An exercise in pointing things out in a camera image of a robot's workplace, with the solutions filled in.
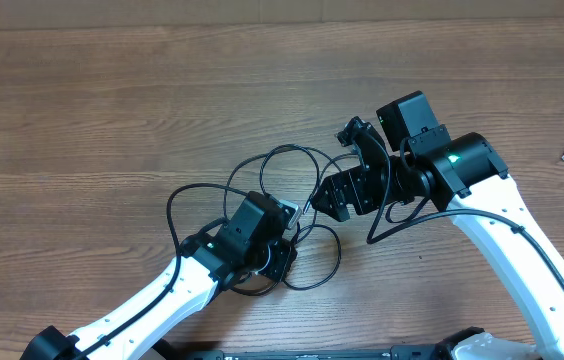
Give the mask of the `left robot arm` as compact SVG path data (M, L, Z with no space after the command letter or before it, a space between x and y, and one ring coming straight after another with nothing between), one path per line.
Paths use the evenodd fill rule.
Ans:
M47 327L29 342L23 358L141 358L178 323L246 275L279 283L297 256L283 234L300 214L291 202L248 193L231 218L217 219L187 237L168 267L121 306L69 335Z

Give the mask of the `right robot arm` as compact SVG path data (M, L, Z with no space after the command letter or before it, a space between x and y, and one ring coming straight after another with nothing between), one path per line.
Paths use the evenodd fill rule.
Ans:
M336 137L360 164L326 177L311 199L338 222L416 198L435 212L413 213L391 229L370 231L377 243L397 232L448 218L477 247L518 306L533 344L467 328L424 349L430 359L564 359L564 259L524 203L508 166L478 133L452 139L425 95L416 91L376 112L381 127L352 118Z

